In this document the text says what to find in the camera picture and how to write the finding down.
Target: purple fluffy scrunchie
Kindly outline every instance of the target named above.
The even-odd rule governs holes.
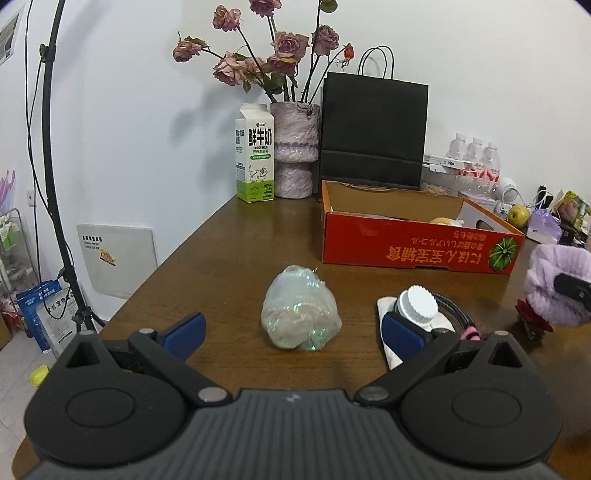
[[[590,320],[583,304],[554,290],[554,279],[566,273],[591,282],[591,253],[565,245],[539,245],[531,253],[524,291],[534,312],[552,325],[578,327]]]

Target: silver screw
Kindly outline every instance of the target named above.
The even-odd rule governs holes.
[[[388,398],[388,390],[384,387],[365,387],[359,392],[359,396],[367,401],[381,401]]]
[[[218,402],[228,396],[228,392],[222,387],[206,387],[197,392],[197,396],[206,402]]]

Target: wall outlet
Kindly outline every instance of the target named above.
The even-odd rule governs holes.
[[[27,190],[27,202],[29,207],[35,206],[35,190]]]

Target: black tripod pole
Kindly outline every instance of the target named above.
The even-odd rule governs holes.
[[[57,194],[56,194],[56,182],[53,176],[53,163],[51,162],[51,77],[53,75],[53,62],[56,58],[56,41],[57,32],[60,28],[61,14],[64,10],[64,3],[66,0],[59,0],[57,3],[56,16],[53,20],[53,26],[51,28],[51,36],[49,39],[49,45],[45,46],[41,44],[39,49],[41,54],[41,61],[45,64],[45,74],[43,76],[43,96],[41,98],[41,129],[42,129],[42,140],[43,140],[43,164],[45,171],[45,188],[47,195],[47,207],[49,215],[53,223],[53,228],[56,231],[57,245],[60,248],[61,260],[64,262],[64,268],[62,270],[64,281],[70,284],[70,289],[78,310],[74,321],[77,324],[77,329],[80,331],[82,323],[86,325],[89,330],[95,330],[95,326],[92,323],[94,319],[96,323],[101,326],[105,325],[100,318],[98,318],[92,309],[86,304],[78,279],[76,278],[76,272],[74,265],[68,252],[68,246],[66,237],[64,236],[64,229],[61,226],[60,211],[57,206]]]

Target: blue gripper pad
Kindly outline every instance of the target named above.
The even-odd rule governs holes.
[[[382,339],[403,362],[424,348],[432,338],[431,333],[396,312],[388,312],[382,319]]]
[[[205,317],[197,312],[158,334],[158,343],[183,362],[203,345],[207,328]]]

